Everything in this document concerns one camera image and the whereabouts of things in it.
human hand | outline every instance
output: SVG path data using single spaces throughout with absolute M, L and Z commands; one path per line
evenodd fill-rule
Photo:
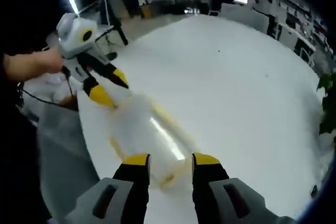
M 77 96 L 67 96 L 59 103 L 59 105 L 70 110 L 78 111 Z
M 46 73 L 59 73 L 62 70 L 63 59 L 56 47 L 46 51 L 36 52 L 38 62 Z

cable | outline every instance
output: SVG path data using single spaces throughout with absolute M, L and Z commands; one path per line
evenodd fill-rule
M 69 82 L 69 79 L 67 78 L 67 83 L 68 83 L 68 86 L 69 86 L 69 90 L 70 90 L 70 94 L 71 96 L 73 97 L 73 93 L 72 93 L 72 88 L 71 88 L 71 85 L 70 85 L 70 82 Z
M 54 103 L 54 102 L 48 102 L 48 101 L 45 101 L 45 100 L 42 100 L 40 99 L 39 97 L 36 97 L 32 94 L 30 94 L 29 92 L 27 92 L 26 90 L 22 89 L 23 92 L 25 92 L 27 95 L 29 95 L 30 97 L 32 98 L 35 98 L 36 100 L 40 101 L 40 102 L 44 102 L 44 103 L 48 103 L 48 104 L 51 104 L 51 105 L 56 105 L 56 106 L 59 106 L 59 107 L 62 107 L 61 105 L 59 105 L 58 103 Z
M 66 68 L 66 67 L 62 67 L 62 72 L 64 73 L 65 77 L 66 77 L 66 80 L 67 80 L 67 83 L 68 83 L 68 86 L 69 86 L 69 90 L 70 90 L 70 93 L 71 93 L 71 96 L 74 97 L 73 95 L 73 92 L 72 92 L 72 88 L 71 88 L 71 85 L 70 85 L 70 82 L 69 82 L 69 77 L 70 77 L 70 71 Z M 62 107 L 62 105 L 58 104 L 58 103 L 54 103 L 54 102 L 49 102 L 49 101 L 45 101 L 45 100 L 42 100 L 40 99 L 39 97 L 36 97 L 32 94 L 30 94 L 29 92 L 27 92 L 26 90 L 22 89 L 23 92 L 25 92 L 27 95 L 29 95 L 30 97 L 32 98 L 35 98 L 36 100 L 40 101 L 40 102 L 44 102 L 44 103 L 48 103 L 48 104 L 51 104 L 51 105 L 56 105 L 56 106 L 59 106 L 59 107 Z

white table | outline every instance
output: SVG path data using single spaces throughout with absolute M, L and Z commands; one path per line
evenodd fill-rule
M 198 15 L 143 36 L 113 63 L 230 177 L 262 194 L 274 213 L 299 217 L 320 174 L 323 92 L 293 51 L 247 26 Z M 93 164 L 100 178 L 112 177 L 121 161 L 105 133 L 109 112 L 78 100 L 88 108 L 81 121 Z M 191 189 L 151 189 L 145 223 L 197 223 Z

person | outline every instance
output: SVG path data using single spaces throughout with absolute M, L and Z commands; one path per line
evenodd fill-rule
M 50 214 L 44 204 L 39 183 L 36 128 L 19 112 L 17 83 L 57 73 L 62 57 L 56 48 L 28 55 L 9 56 L 0 53 L 2 88 L 2 223 L 24 221 L 46 223 Z
M 267 34 L 272 36 L 272 32 L 275 27 L 275 7 L 276 0 L 255 0 L 252 9 L 267 16 L 269 18 L 269 25 L 267 28 Z
M 211 0 L 210 7 L 210 16 L 218 16 L 218 13 L 221 11 L 223 0 Z

plant leaf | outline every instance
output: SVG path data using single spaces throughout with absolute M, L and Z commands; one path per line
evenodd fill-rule
M 331 114 L 324 114 L 324 117 L 322 118 L 322 121 L 320 123 L 320 131 L 319 134 L 323 133 L 331 133 L 336 126 L 336 121 L 333 115 Z
M 333 83 L 336 83 L 336 73 L 331 73 L 330 74 L 330 79 Z
M 330 95 L 323 97 L 322 108 L 325 113 L 334 113 L 335 99 L 333 99 L 333 97 L 330 97 Z

